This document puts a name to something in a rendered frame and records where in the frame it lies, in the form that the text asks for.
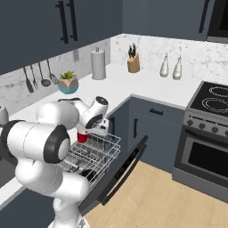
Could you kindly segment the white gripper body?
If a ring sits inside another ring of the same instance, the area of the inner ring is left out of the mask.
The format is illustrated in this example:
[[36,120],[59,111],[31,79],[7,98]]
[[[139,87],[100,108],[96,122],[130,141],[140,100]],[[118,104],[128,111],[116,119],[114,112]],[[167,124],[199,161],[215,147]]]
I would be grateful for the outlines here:
[[110,122],[104,118],[102,122],[96,127],[96,133],[101,136],[105,136],[109,132]]

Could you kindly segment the red cup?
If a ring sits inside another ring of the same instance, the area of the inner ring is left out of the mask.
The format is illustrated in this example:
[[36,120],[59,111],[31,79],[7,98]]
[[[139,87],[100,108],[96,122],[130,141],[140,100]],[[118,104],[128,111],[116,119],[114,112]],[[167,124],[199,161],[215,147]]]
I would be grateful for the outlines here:
[[85,143],[87,141],[89,133],[77,133],[77,141],[79,143]]

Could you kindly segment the dark blue lower cupboard door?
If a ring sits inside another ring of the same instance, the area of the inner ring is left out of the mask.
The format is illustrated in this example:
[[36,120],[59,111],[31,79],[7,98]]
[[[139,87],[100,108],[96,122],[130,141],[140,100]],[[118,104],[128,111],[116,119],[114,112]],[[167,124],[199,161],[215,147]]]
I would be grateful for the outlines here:
[[[136,138],[133,137],[135,118],[138,118]],[[128,146],[133,147],[147,135],[147,147],[140,161],[172,173],[180,133],[180,126],[168,124],[154,118],[147,118],[135,113],[129,123]]]

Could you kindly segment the dark blue cupboard door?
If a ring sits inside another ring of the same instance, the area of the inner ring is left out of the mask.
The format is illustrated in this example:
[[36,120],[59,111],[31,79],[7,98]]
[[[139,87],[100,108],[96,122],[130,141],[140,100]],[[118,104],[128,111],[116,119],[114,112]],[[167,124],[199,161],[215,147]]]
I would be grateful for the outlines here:
[[[133,137],[135,118],[138,118],[136,138]],[[180,133],[180,126],[168,124],[154,118],[147,118],[135,113],[129,123],[128,146],[133,147],[147,135],[147,147],[140,161],[172,173]]]
[[0,75],[66,50],[62,3],[62,0],[0,0]]
[[[123,0],[74,0],[77,41],[69,26],[69,41],[74,49],[91,45],[122,33]],[[69,7],[66,13],[70,18]]]

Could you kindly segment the dark blue upper cupboard door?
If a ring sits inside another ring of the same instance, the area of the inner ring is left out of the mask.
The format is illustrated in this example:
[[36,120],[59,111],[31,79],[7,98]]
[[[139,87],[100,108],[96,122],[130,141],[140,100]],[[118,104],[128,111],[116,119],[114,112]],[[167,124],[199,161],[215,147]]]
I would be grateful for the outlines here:
[[62,0],[0,0],[0,75],[66,50],[62,3]]
[[[122,33],[123,0],[74,0],[77,41],[69,26],[69,41],[74,49],[91,45]],[[69,7],[66,13],[70,18]]]

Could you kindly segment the green plant in pot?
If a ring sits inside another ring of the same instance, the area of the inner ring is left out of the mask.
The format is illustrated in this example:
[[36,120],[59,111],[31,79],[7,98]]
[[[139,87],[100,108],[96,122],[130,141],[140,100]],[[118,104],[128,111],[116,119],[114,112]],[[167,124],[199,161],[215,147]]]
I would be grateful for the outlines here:
[[64,94],[73,94],[78,89],[78,80],[77,76],[73,71],[67,71],[63,74],[60,74],[59,90]]

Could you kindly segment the grey paper towel roll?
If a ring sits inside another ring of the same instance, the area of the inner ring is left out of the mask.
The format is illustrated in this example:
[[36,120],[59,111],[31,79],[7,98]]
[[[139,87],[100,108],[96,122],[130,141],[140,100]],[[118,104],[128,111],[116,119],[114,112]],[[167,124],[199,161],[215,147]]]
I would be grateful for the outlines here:
[[91,51],[92,79],[103,80],[106,78],[105,51],[96,47]]

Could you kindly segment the dark blue drawer front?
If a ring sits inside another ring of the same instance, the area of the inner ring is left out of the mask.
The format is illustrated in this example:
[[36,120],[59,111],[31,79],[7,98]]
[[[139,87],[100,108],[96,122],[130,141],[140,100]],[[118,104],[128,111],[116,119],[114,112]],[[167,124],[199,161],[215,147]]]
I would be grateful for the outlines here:
[[[170,107],[165,104],[160,104],[157,102],[146,101],[144,99],[139,99],[132,97],[130,99],[130,109],[133,113],[143,115],[147,118],[154,118],[166,122],[168,124],[173,124],[176,126],[181,126],[183,123],[184,110],[177,109],[175,107]],[[150,109],[164,111],[163,116],[150,113]]]

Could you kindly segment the wooden knife block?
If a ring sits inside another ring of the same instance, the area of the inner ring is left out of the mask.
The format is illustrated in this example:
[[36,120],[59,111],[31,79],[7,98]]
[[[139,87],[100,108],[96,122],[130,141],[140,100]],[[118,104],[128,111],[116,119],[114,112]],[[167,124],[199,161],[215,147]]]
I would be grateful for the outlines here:
[[139,54],[136,51],[135,44],[129,46],[127,67],[130,73],[137,73],[140,71]]

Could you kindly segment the hanging dark spoon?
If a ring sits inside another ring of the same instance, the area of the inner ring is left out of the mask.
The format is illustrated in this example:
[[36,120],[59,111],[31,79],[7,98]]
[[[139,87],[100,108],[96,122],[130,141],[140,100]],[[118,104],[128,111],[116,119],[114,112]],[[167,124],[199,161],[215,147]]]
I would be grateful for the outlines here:
[[58,78],[51,72],[49,60],[46,59],[46,62],[47,62],[48,70],[49,70],[49,78],[51,79],[51,81],[52,81],[55,85],[58,85],[59,80],[58,80]]

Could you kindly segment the hanging dark ladle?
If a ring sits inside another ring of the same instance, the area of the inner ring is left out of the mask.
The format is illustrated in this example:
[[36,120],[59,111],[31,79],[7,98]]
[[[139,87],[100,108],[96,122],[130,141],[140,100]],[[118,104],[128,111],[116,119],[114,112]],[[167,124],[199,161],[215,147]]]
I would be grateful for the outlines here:
[[40,75],[41,75],[41,84],[42,84],[42,86],[49,86],[51,84],[51,81],[49,79],[44,79],[43,78],[43,73],[42,73],[40,62],[38,62],[37,64],[38,64]]

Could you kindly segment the hanging dark fork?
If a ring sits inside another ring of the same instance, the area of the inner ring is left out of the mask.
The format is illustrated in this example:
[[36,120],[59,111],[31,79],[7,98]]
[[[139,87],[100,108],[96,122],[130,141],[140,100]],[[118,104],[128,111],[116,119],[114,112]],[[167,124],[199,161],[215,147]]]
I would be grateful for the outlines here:
[[37,82],[36,82],[36,78],[35,78],[35,74],[34,74],[34,70],[33,70],[33,67],[32,65],[30,64],[30,69],[31,69],[31,72],[32,72],[32,76],[33,76],[33,85],[36,89],[38,89],[38,85],[37,85]]

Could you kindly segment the white bottle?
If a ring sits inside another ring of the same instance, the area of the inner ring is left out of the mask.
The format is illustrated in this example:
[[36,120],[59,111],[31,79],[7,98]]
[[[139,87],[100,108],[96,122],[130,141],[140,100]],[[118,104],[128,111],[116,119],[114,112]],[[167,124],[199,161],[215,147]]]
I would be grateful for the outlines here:
[[167,77],[169,73],[169,67],[168,67],[168,59],[167,59],[167,56],[165,56],[164,60],[163,60],[163,63],[161,65],[161,68],[160,68],[160,75],[162,77]]
[[182,57],[178,58],[173,72],[173,79],[179,80],[182,77]]

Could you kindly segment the steel stove with black hob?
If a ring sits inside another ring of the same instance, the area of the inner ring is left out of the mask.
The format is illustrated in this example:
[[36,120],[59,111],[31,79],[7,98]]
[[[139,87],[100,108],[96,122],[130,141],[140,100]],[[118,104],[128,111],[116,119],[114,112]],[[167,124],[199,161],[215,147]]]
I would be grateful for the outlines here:
[[172,178],[228,203],[228,85],[200,83],[184,113]]

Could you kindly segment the dark grey sink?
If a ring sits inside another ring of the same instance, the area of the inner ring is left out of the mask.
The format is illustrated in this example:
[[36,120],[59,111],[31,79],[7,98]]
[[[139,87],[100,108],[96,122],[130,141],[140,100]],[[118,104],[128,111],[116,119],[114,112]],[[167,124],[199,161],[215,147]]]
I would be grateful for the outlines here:
[[4,147],[0,147],[0,188],[15,177],[17,159]]

